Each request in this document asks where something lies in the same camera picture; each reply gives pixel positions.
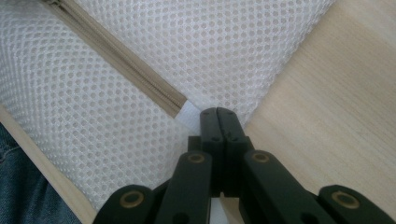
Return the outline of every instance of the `zipper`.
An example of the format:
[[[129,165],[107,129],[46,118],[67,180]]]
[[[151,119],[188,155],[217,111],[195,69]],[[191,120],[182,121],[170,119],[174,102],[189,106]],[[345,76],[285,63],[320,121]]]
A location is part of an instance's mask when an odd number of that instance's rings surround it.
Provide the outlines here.
[[[175,118],[187,98],[128,50],[73,0],[42,0],[88,45],[123,76]]]

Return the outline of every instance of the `light wood surface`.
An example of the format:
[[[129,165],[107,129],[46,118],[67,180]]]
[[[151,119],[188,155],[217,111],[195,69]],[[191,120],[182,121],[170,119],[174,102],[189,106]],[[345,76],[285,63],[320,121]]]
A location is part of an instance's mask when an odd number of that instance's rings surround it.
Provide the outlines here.
[[[92,222],[86,198],[3,107],[0,121],[83,223]],[[277,77],[246,131],[306,189],[344,185],[396,219],[396,1],[336,2]],[[225,201],[231,223],[239,223],[235,200]]]

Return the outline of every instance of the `white mesh fabric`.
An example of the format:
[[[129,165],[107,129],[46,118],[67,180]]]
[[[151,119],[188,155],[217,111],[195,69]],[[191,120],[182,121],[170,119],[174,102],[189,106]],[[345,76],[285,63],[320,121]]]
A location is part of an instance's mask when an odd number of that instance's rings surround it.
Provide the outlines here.
[[[333,0],[76,0],[201,109],[246,123]]]
[[[193,104],[245,124],[332,0],[77,2]],[[187,147],[188,129],[37,1],[0,3],[0,103],[96,209],[157,186]]]

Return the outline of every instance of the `denim fabric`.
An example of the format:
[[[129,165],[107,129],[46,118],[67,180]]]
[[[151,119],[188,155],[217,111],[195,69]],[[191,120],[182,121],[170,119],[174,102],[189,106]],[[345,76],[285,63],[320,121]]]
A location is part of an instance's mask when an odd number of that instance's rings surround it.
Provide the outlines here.
[[[0,223],[80,223],[2,124]]]

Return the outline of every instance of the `person's leg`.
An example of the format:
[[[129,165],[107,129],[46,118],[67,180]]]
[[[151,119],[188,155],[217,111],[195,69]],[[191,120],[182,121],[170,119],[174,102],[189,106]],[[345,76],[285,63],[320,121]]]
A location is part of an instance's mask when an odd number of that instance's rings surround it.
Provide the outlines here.
[[[80,223],[1,123],[0,223]]]

